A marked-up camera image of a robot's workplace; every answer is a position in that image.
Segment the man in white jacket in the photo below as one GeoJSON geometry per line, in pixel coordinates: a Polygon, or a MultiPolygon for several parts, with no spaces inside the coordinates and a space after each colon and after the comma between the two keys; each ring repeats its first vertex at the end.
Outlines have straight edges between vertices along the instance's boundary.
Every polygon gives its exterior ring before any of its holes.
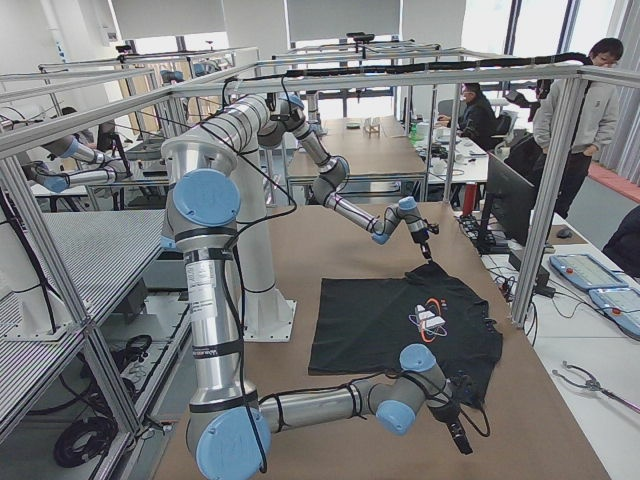
{"type": "MultiPolygon", "coordinates": [[[[596,67],[610,68],[618,63],[623,50],[622,42],[617,38],[604,38],[591,48],[589,59],[596,67]]],[[[564,80],[553,82],[547,98],[541,100],[540,108],[533,119],[533,136],[543,152],[529,177],[536,187],[540,186],[542,169],[551,142],[553,115],[563,85],[564,80]]],[[[611,142],[617,123],[616,87],[602,82],[589,82],[554,209],[562,218],[567,218],[569,207],[589,174],[591,157],[611,142]]]]}

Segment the desk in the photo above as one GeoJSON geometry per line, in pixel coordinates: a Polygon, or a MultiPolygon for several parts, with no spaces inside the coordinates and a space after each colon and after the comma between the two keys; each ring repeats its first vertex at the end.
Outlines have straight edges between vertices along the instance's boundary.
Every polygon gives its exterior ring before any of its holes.
{"type": "MultiPolygon", "coordinates": [[[[564,220],[554,217],[554,224],[565,224],[564,220]]],[[[588,253],[612,270],[619,270],[602,252],[590,243],[554,245],[555,254],[588,253]]],[[[589,296],[571,286],[558,275],[549,263],[549,256],[544,255],[542,264],[549,270],[549,285],[558,292],[571,294],[592,304],[589,296]]],[[[505,276],[517,273],[511,270],[506,255],[485,257],[485,265],[505,276]]],[[[624,279],[635,288],[639,288],[628,276],[624,279]]],[[[637,478],[640,471],[640,458],[636,445],[640,438],[640,415],[626,407],[607,399],[602,394],[582,392],[571,387],[561,379],[551,376],[557,369],[575,381],[572,373],[562,368],[566,360],[591,371],[607,388],[621,397],[634,403],[640,402],[640,343],[624,335],[603,315],[581,305],[571,315],[577,301],[565,296],[556,295],[549,298],[535,296],[534,302],[538,310],[538,334],[535,351],[544,364],[547,373],[555,382],[560,394],[573,413],[587,439],[593,446],[598,458],[602,461],[613,480],[637,478]],[[562,312],[570,318],[563,317],[562,312]]]]}
{"type": "MultiPolygon", "coordinates": [[[[484,152],[484,150],[482,150],[475,142],[468,138],[462,138],[460,139],[460,142],[456,144],[456,155],[458,154],[464,157],[464,162],[466,163],[458,161],[453,163],[453,168],[456,170],[462,170],[462,174],[457,175],[454,171],[452,183],[486,183],[487,171],[489,169],[489,154],[484,152]],[[471,152],[483,152],[484,155],[471,155],[471,152]]],[[[446,173],[442,175],[429,173],[429,185],[442,185],[446,178],[446,173]]]]}
{"type": "MultiPolygon", "coordinates": [[[[380,134],[362,128],[347,129],[348,119],[324,122],[328,134],[321,138],[331,155],[341,155],[349,162],[349,182],[415,181],[424,184],[424,161],[404,135],[393,117],[380,119],[380,134]]],[[[293,154],[287,174],[287,190],[308,186],[318,176],[318,167],[307,153],[293,154]]]]}
{"type": "Polygon", "coordinates": [[[86,187],[82,185],[67,188],[62,192],[55,193],[36,183],[35,185],[31,186],[31,192],[36,198],[48,198],[49,210],[51,212],[58,211],[58,200],[63,200],[72,211],[79,212],[80,209],[75,203],[73,203],[73,199],[88,196],[86,187]]]}
{"type": "MultiPolygon", "coordinates": [[[[382,214],[382,205],[363,206],[382,214]]],[[[274,435],[269,472],[256,479],[468,479],[595,480],[608,478],[562,397],[521,331],[507,320],[508,307],[470,242],[461,234],[452,210],[421,204],[430,222],[440,224],[432,237],[435,260],[490,302],[490,313],[504,334],[486,399],[492,435],[480,438],[468,428],[474,454],[457,452],[446,428],[426,410],[403,437],[389,434],[369,418],[317,425],[274,435]]],[[[402,277],[423,259],[406,228],[398,228],[385,246],[344,218],[320,206],[301,207],[270,222],[278,286],[297,300],[292,341],[247,344],[247,378],[259,393],[343,383],[353,376],[309,376],[307,365],[320,303],[321,279],[402,277]]],[[[475,419],[478,412],[471,412],[475,419]]],[[[191,480],[201,476],[187,452],[187,417],[178,425],[155,480],[191,480]]]]}

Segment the black pants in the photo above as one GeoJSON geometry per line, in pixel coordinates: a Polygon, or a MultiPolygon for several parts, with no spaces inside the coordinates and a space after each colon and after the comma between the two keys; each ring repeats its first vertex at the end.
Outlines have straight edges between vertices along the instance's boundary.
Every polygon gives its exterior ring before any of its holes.
{"type": "MultiPolygon", "coordinates": [[[[542,179],[542,171],[547,159],[547,155],[543,153],[536,160],[533,170],[527,177],[536,190],[540,189],[540,181],[542,179]]],[[[558,198],[556,199],[556,205],[554,211],[562,218],[567,218],[569,215],[569,207],[573,203],[573,200],[578,195],[580,187],[584,183],[584,179],[589,174],[589,165],[591,165],[591,157],[587,157],[583,153],[571,153],[567,158],[567,165],[562,175],[562,181],[560,182],[560,190],[558,191],[558,198]]]]}

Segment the brown paper table surface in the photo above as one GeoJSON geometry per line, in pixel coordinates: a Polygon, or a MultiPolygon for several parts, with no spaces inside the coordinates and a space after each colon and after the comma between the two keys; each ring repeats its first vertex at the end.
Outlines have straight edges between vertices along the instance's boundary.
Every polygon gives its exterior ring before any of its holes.
{"type": "MultiPolygon", "coordinates": [[[[491,437],[480,437],[465,423],[474,453],[463,456],[446,427],[426,408],[403,437],[384,430],[375,418],[354,418],[275,434],[268,455],[269,471],[254,478],[609,478],[523,332],[507,319],[507,305],[475,249],[460,233],[451,210],[439,203],[420,207],[430,222],[440,224],[440,234],[430,240],[435,261],[490,302],[491,316],[504,335],[502,359],[486,397],[491,437]]],[[[365,208],[377,214],[384,209],[381,205],[365,208]]],[[[403,225],[380,246],[366,232],[320,206],[303,207],[269,224],[278,286],[286,298],[298,304],[291,342],[247,344],[247,378],[258,385],[260,395],[337,385],[355,378],[307,374],[321,279],[399,278],[423,263],[418,247],[403,225]]],[[[471,415],[482,424],[478,412],[471,411],[471,415]]],[[[202,478],[186,448],[187,419],[185,415],[170,440],[155,480],[202,478]]]]}
{"type": "MultiPolygon", "coordinates": [[[[380,134],[366,133],[363,128],[348,129],[349,119],[323,122],[328,135],[320,138],[331,155],[341,155],[349,162],[351,175],[403,174],[425,171],[424,161],[411,142],[404,136],[398,121],[393,117],[380,119],[380,134]]],[[[289,177],[318,175],[318,167],[307,153],[296,151],[289,166],[289,177]]]]}

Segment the light blue joint cap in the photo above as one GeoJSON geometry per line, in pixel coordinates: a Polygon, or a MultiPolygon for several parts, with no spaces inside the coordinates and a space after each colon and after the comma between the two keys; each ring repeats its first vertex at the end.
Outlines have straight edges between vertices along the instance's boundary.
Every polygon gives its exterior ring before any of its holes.
{"type": "MultiPolygon", "coordinates": [[[[260,412],[251,409],[265,454],[271,447],[269,424],[260,412]]],[[[196,462],[210,480],[245,480],[262,464],[247,410],[236,407],[213,420],[202,433],[196,448],[196,462]]]]}
{"type": "Polygon", "coordinates": [[[71,157],[74,153],[76,153],[78,151],[78,146],[79,145],[80,145],[80,142],[78,141],[78,139],[76,137],[73,137],[73,141],[71,142],[71,145],[69,145],[69,148],[67,148],[67,150],[63,154],[60,155],[60,158],[69,158],[69,157],[71,157]]]}
{"type": "Polygon", "coordinates": [[[413,197],[404,197],[402,200],[398,202],[398,206],[400,210],[413,210],[418,206],[416,203],[416,199],[413,197]]]}
{"type": "Polygon", "coordinates": [[[412,343],[407,345],[400,352],[400,366],[402,370],[412,372],[426,372],[436,365],[436,357],[426,345],[412,343]]]}
{"type": "Polygon", "coordinates": [[[42,186],[54,193],[60,193],[69,188],[69,184],[64,177],[47,177],[42,182],[42,186]]]}
{"type": "Polygon", "coordinates": [[[240,211],[236,184],[217,170],[201,168],[187,173],[173,189],[173,203],[180,214],[198,225],[220,227],[240,211]]]}
{"type": "MultiPolygon", "coordinates": [[[[281,100],[287,100],[287,95],[284,93],[280,94],[280,99],[281,100]]],[[[288,98],[289,102],[291,102],[293,105],[295,105],[296,107],[298,107],[300,110],[304,110],[304,103],[302,103],[302,99],[297,96],[297,95],[293,95],[293,94],[289,94],[289,98],[288,98]]]]}
{"type": "Polygon", "coordinates": [[[169,237],[160,237],[160,246],[164,249],[164,250],[169,250],[171,252],[177,252],[178,248],[176,247],[176,242],[169,237]]]}
{"type": "Polygon", "coordinates": [[[384,245],[387,243],[391,236],[386,233],[372,233],[371,239],[376,242],[378,245],[384,245]]]}
{"type": "Polygon", "coordinates": [[[416,414],[409,405],[397,400],[385,400],[378,406],[376,418],[391,433],[404,435],[416,421],[416,414]]]}

